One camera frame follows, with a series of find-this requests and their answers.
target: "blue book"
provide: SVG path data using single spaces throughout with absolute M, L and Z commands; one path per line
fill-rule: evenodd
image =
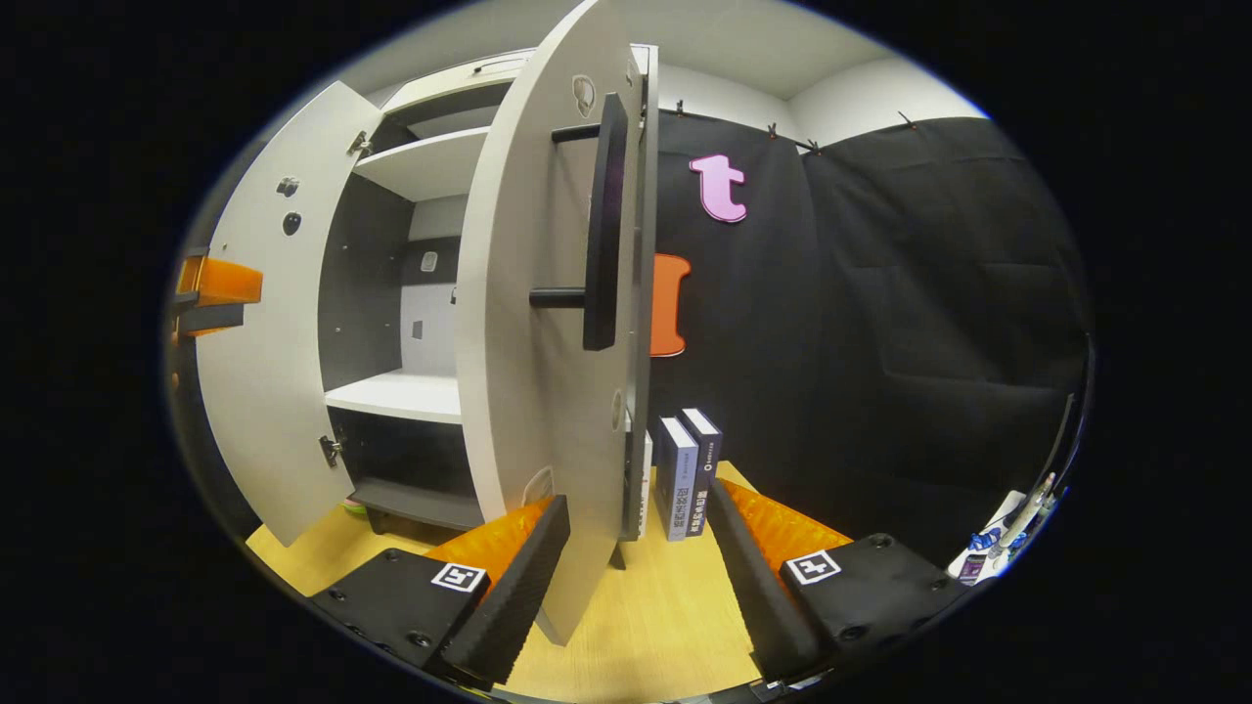
M 670 541 L 687 536 L 691 486 L 696 477 L 696 441 L 677 418 L 661 418 L 656 441 L 656 507 Z
M 704 534 L 705 504 L 721 457 L 721 431 L 699 408 L 684 408 L 679 418 L 696 441 L 696 479 L 691 485 L 691 515 L 687 517 L 687 536 L 694 537 Z

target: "cabinet shelf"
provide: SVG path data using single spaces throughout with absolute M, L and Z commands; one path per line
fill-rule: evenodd
M 453 377 L 411 375 L 397 370 L 328 391 L 326 405 L 396 418 L 461 425 L 461 396 Z
M 388 149 L 357 162 L 353 173 L 413 203 L 464 195 L 490 129 L 463 129 Z
M 357 482 L 352 500 L 394 516 L 423 524 L 470 530 L 483 524 L 473 496 L 409 486 L 368 477 Z

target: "orange gripper pad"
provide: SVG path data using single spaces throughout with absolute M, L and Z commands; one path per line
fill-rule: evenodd
M 766 499 L 755 491 L 745 489 L 732 481 L 717 477 L 730 499 L 739 509 L 739 515 L 747 525 L 747 532 L 752 535 L 756 547 L 770 566 L 770 571 L 782 585 L 782 591 L 789 593 L 779 570 L 782 562 L 811 555 L 819 550 L 830 550 L 848 545 L 853 539 L 831 530 L 804 514 L 789 509 L 772 499 Z
M 262 273 L 220 259 L 189 257 L 178 277 L 178 293 L 199 291 L 195 306 L 257 303 L 260 301 Z
M 674 254 L 656 254 L 652 269 L 652 357 L 672 357 L 687 348 L 679 334 L 679 286 L 691 263 Z
M 505 576 L 505 570 L 513 562 L 522 544 L 535 531 L 535 526 L 540 522 L 540 517 L 543 516 L 543 511 L 547 510 L 552 499 L 548 496 L 542 501 L 510 511 L 495 521 L 486 522 L 434 547 L 426 556 L 432 560 L 487 570 L 491 584 L 483 593 L 483 599 L 486 599 L 491 590 L 500 584 L 500 579 Z

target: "screw hole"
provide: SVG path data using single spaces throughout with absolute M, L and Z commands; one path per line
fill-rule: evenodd
M 866 633 L 869 633 L 869 629 L 865 626 L 848 626 L 844 630 L 839 631 L 839 640 L 843 640 L 845 643 L 859 640 Z

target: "white cabinet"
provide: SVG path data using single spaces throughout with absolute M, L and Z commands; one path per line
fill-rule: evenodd
M 263 273 L 262 301 L 199 339 L 198 368 L 223 458 L 283 544 L 348 496 L 471 527 L 551 467 L 572 530 L 541 623 L 568 639 L 637 526 L 655 66 L 587 0 L 538 48 L 382 109 L 336 83 L 262 150 L 210 243 Z M 349 152 L 359 133 L 372 153 Z M 462 465 L 432 465 L 423 438 Z

